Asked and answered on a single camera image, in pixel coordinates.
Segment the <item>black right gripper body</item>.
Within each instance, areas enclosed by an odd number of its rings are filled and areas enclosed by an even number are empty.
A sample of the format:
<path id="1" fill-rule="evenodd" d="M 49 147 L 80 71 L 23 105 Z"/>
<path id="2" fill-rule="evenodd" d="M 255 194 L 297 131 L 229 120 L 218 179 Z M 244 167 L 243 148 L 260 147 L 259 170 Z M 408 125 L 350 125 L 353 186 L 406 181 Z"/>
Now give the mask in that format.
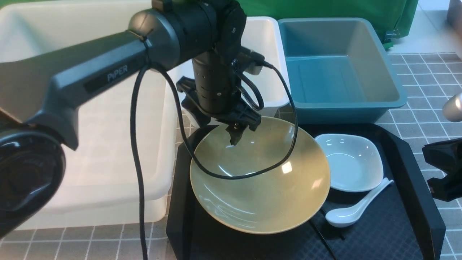
<path id="1" fill-rule="evenodd" d="M 432 197 L 450 202 L 462 197 L 462 139 L 443 140 L 424 145 L 425 162 L 443 171 L 442 179 L 427 181 Z"/>

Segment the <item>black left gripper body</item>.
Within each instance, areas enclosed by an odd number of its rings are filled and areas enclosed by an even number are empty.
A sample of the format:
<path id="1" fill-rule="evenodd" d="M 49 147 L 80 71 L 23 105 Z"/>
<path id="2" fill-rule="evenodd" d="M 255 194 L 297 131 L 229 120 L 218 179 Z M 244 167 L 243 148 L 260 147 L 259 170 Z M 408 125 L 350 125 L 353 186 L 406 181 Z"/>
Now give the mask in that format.
<path id="1" fill-rule="evenodd" d="M 265 57 L 241 47 L 230 64 L 213 50 L 192 59 L 193 78 L 181 77 L 175 84 L 185 94 L 183 108 L 193 115 L 198 125 L 208 125 L 212 118 L 224 124 L 245 123 L 255 131 L 261 123 L 256 108 L 248 105 L 249 94 L 242 86 L 244 72 L 258 75 Z"/>

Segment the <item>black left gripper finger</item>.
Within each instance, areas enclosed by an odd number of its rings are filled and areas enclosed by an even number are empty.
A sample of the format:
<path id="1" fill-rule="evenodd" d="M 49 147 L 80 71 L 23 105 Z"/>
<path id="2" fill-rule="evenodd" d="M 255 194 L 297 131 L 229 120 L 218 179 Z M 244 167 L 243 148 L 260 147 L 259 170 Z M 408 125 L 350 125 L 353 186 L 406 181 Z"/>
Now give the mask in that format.
<path id="1" fill-rule="evenodd" d="M 236 146 L 241 140 L 241 137 L 244 133 L 244 130 L 247 129 L 249 125 L 247 123 L 233 123 L 229 124 L 226 128 L 226 131 L 230 136 L 230 144 Z"/>

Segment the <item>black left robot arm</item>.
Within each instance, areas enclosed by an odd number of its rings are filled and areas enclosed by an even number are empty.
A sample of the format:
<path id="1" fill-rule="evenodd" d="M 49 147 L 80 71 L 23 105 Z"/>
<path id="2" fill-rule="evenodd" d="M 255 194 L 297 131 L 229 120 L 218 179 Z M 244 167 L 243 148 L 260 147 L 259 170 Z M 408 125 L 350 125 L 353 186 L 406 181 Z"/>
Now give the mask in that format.
<path id="1" fill-rule="evenodd" d="M 81 105 L 137 73 L 162 74 L 201 126 L 228 125 L 231 145 L 261 123 L 241 81 L 264 56 L 241 45 L 247 16 L 236 0 L 153 0 L 120 33 L 1 64 L 1 238 L 56 194 L 61 145 L 76 150 Z"/>

